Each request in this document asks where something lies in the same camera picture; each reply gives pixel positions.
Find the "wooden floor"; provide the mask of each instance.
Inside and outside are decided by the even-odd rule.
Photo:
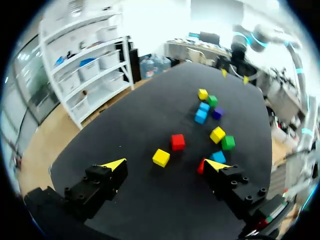
[[[148,81],[149,79],[141,80],[135,83],[134,86],[138,88]],[[130,92],[130,88],[127,88],[106,102],[91,114],[84,121],[83,125],[86,126],[89,124],[101,111],[110,107]],[[37,187],[45,189],[47,186],[50,186],[54,189],[49,169],[58,155],[79,131],[61,104],[45,119],[33,135],[28,148],[23,154],[21,171],[18,172],[20,190],[23,196]],[[282,159],[288,152],[289,149],[286,146],[272,139],[273,162],[280,163],[281,161],[278,160]]]

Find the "green cube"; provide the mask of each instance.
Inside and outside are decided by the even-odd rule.
[[[210,107],[216,107],[218,105],[218,99],[213,95],[208,96],[207,102]]]
[[[231,150],[236,146],[235,139],[233,136],[225,136],[222,141],[223,150]]]

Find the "desk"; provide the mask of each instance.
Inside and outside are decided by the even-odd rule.
[[[194,122],[198,89],[216,95],[225,109],[220,121]],[[86,225],[123,240],[237,239],[245,223],[218,201],[196,169],[221,149],[209,134],[221,126],[236,147],[227,164],[239,164],[254,184],[268,188],[272,140],[261,92],[238,78],[198,63],[173,67],[117,101],[88,124],[52,165],[55,190],[77,183],[92,164],[127,158],[128,177]],[[184,134],[182,155],[170,150],[172,134]],[[165,168],[152,157],[171,153]]]
[[[217,56],[231,57],[223,47],[210,44],[210,47],[204,45],[189,44],[183,41],[167,41],[165,44],[165,55],[169,58],[185,60],[187,56],[187,48],[202,52],[207,59],[217,61]]]

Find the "black monitor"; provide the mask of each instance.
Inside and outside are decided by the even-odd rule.
[[[206,43],[219,45],[220,36],[217,34],[214,34],[214,33],[201,31],[200,35],[199,35],[199,40],[206,42]]]

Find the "blue cube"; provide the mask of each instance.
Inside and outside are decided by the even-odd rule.
[[[212,117],[216,120],[219,120],[224,114],[224,112],[225,111],[221,107],[216,107],[215,110],[212,112]]]
[[[199,109],[195,114],[194,121],[197,122],[198,124],[204,124],[207,118],[207,115],[208,114],[205,111],[202,111]]]
[[[210,105],[202,102],[202,103],[200,103],[199,109],[202,111],[205,111],[207,113],[210,109]]]
[[[213,153],[209,157],[209,159],[212,160],[212,161],[215,161],[217,163],[220,163],[220,164],[225,164],[226,163],[226,158],[225,158],[225,156],[224,156],[222,151],[218,151],[218,152]]]

